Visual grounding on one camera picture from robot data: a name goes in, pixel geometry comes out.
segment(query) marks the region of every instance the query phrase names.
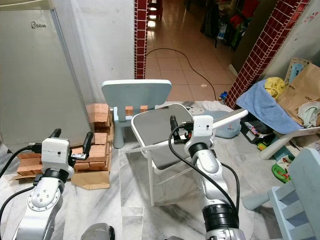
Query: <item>blue plastic chair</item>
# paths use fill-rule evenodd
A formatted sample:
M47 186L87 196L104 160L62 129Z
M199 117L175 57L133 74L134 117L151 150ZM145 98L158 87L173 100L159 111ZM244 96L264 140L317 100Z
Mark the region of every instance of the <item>blue plastic chair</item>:
M171 91L169 80L108 80L102 83L102 93L109 107L113 108L113 147L120 149L125 141L122 127L129 127L133 116L126 116L126 106L133 107L133 115L140 113L141 106L152 110L165 103Z
M271 201L284 240L320 239L320 155L317 150L303 149L288 172L291 181L281 187L274 186L266 193L246 196L243 205L254 210Z

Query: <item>red brick wall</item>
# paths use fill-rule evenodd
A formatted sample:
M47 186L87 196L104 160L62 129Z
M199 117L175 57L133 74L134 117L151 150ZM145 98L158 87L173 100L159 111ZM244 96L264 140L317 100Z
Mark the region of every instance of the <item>red brick wall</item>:
M240 69L225 103L234 108L237 98L247 91L268 67L309 0L279 0L252 51Z
M134 78L146 74L148 0L134 0Z

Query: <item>yellow cloth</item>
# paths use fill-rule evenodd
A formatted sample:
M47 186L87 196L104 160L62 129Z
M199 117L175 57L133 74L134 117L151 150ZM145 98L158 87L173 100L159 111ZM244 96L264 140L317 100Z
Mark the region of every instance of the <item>yellow cloth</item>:
M285 87L285 82L280 77L269 77L264 84L265 90L276 100Z

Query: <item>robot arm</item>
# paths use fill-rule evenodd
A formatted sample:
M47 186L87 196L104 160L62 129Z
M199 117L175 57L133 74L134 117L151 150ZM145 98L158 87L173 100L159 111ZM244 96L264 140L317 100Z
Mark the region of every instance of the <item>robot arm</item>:
M67 179L74 174L76 160L89 157L93 133L88 132L83 153L72 154L67 139L60 131L45 139L41 145L43 176L27 197L27 208L13 239L49 240L55 230L55 217L63 204L62 193Z
M210 150L213 147L211 137L216 128L243 118L247 114L247 110L240 109L215 121L212 116L199 115L192 118L193 122L182 123L188 131L183 142L184 151L190 154L195 167L217 183L228 196L228 187L222 176L222 164ZM181 144L182 141L175 140L174 142ZM245 240L244 233L239 229L238 213L226 195L202 174L195 171L194 178L207 232L205 239Z

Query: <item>electrical cord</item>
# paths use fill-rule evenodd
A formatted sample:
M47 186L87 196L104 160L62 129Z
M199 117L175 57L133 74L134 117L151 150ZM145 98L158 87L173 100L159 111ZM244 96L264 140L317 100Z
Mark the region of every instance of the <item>electrical cord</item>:
M240 184L239 184L239 178L235 170L232 169L232 167L228 166L227 164L224 164L221 162L221 165L224 166L225 168L229 169L235 178L235 183L236 183L236 201L235 201L235 208L237 214L239 213L239 203L240 203Z
M1 209L0 209L0 225L1 225L1 218L2 218L2 215L3 215L3 213L4 213L4 210L5 210L6 205L7 205L14 197L18 196L19 194L23 194L23 193L25 193L25 192L30 191L30 190L32 190L34 187L35 187L35 186L31 186L31 187L28 187L28 188L26 188L26 189L24 189L24 190L18 191L18 192L16 192L16 193L12 194L7 200L5 200L5 202L3 203L3 205L2 205L2 207L1 207Z
M11 162L15 159L15 157L25 151L25 150L32 150L33 149L33 146L29 145L29 146L25 146L21 149L19 149L18 151L16 151L8 160L8 162L5 164L5 166L3 167L3 169L1 170L0 172L0 178L2 177L2 175L5 173L5 171L7 170L7 168L9 167L9 165L11 164Z
M171 150L171 152L181 161L183 161L185 164L187 164L189 167L193 168L195 171L197 171L199 174L201 174L203 177L205 177L205 179L207 179L210 183L212 183L225 197L226 199L229 201L231 207L233 208L234 213L237 215L238 217L238 211L237 208L234 204L234 202L232 201L232 199L230 198L230 196L228 195L228 193L226 193L225 190L223 190L222 187L219 186L219 184L216 183L216 181L214 181L213 179L211 179L208 175L206 175L204 172L202 172L201 170L199 170L198 168L196 168L192 163L188 162L187 160L185 160L182 156L180 156L172 147L171 144L171 139L172 136L174 135L174 132L177 131L178 129L182 129L184 128L183 125L177 126L175 129L173 129L170 133L169 139L168 139L168 145L169 145L169 149Z
M156 48L156 49L151 50L150 52L148 52L148 53L146 54L146 56L148 56L150 53L152 53L152 52L154 52L154 51L156 51L156 50L172 50L172 51L176 51L176 52L178 52L178 53L181 53L183 56L185 56L185 58L186 58L186 60L188 61L188 64L189 64L189 66L191 67L191 69L192 69L194 72L196 72L198 75L200 75L204 80L206 80L206 81L208 82L208 84L210 84L210 86L212 87L212 90L213 90L213 92L214 92L214 99L217 101L216 91L215 91L214 86L211 84L211 82L209 82L208 79L206 79L204 76L202 76L202 75L201 75L200 73L198 73L196 70L194 70L194 68L191 66L191 63L190 63L190 61L189 61L189 58L188 58L183 52L181 52L181 51L179 51L179 50L175 50L175 49L173 49L173 48L161 47L161 48Z

